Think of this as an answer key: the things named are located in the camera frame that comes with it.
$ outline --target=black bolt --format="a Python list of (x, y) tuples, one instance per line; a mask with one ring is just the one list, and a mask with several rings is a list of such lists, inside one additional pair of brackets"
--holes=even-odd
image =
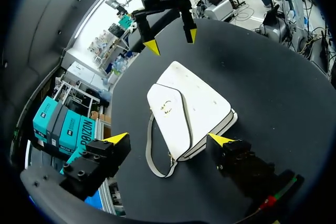
[(85, 172), (83, 170), (80, 170), (78, 173), (77, 173), (77, 176), (80, 177), (80, 178), (83, 178), (85, 176)]
[(64, 170), (70, 170), (70, 169), (71, 169), (70, 164), (65, 163), (65, 164), (63, 165), (63, 169), (64, 169)]

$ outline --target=bag flap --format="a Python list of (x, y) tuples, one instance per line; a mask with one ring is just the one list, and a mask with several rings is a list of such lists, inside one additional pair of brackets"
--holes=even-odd
[(192, 145), (182, 94), (177, 89), (154, 84), (147, 99), (172, 157), (178, 160)]

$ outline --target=metal shelf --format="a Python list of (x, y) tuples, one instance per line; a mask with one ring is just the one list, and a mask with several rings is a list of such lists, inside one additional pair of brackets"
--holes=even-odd
[[(84, 92), (83, 90), (79, 89), (80, 85), (81, 85), (81, 82), (76, 87), (74, 87), (74, 86), (70, 85), (69, 83), (67, 83), (65, 81), (62, 81), (62, 84), (58, 88), (58, 90), (57, 90), (55, 96), (53, 97), (53, 99), (56, 100), (56, 101), (61, 101), (63, 105), (67, 105), (67, 103), (69, 101), (79, 103), (80, 105), (82, 105), (82, 106), (84, 106), (88, 109), (87, 117), (89, 118), (93, 101), (96, 101), (97, 103), (99, 103), (100, 100), (98, 98), (93, 97), (90, 94)], [(63, 97), (60, 97), (63, 89), (66, 90), (66, 93)], [(81, 95), (84, 95), (84, 96), (86, 96), (90, 99), (90, 103), (89, 103), (88, 107), (83, 105), (81, 103), (81, 100), (76, 97), (76, 94), (78, 94), (78, 93), (80, 93)]]
[[(94, 137), (96, 139), (103, 140), (105, 126), (108, 127), (109, 129), (111, 128), (109, 123), (101, 119), (96, 119), (96, 130), (94, 133), (95, 134)], [(99, 196), (101, 199), (101, 204), (103, 206), (103, 211), (116, 215), (107, 178), (105, 179), (103, 184), (99, 187)]]

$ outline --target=teal box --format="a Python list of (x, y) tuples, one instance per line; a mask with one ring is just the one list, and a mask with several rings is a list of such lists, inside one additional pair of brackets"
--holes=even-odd
[(35, 136), (47, 143), (47, 127), (52, 114), (57, 106), (57, 102), (50, 97), (46, 97), (38, 109), (33, 119)]
[(59, 151), (72, 155), (76, 149), (80, 115), (68, 110), (59, 138)]
[(85, 145), (95, 138), (95, 129), (96, 122), (82, 115), (77, 136), (77, 149), (79, 151), (85, 151)]

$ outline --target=floor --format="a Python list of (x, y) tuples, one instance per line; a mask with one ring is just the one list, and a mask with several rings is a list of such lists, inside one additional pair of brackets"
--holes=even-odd
[[(254, 30), (258, 28), (263, 20), (266, 12), (270, 10), (270, 8), (265, 8), (261, 0), (239, 0), (245, 1), (246, 4), (241, 6), (239, 9), (235, 10), (236, 17), (231, 21), (232, 24), (243, 27), (248, 30)], [(192, 6), (195, 7), (198, 0), (191, 0)], [(311, 2), (306, 2), (307, 9), (310, 8)], [(317, 27), (324, 28), (324, 20), (321, 17), (320, 11), (316, 6), (313, 6), (308, 13), (305, 11), (305, 16), (309, 16), (310, 26), (315, 29)], [(323, 29), (316, 29), (316, 33), (320, 33)]]

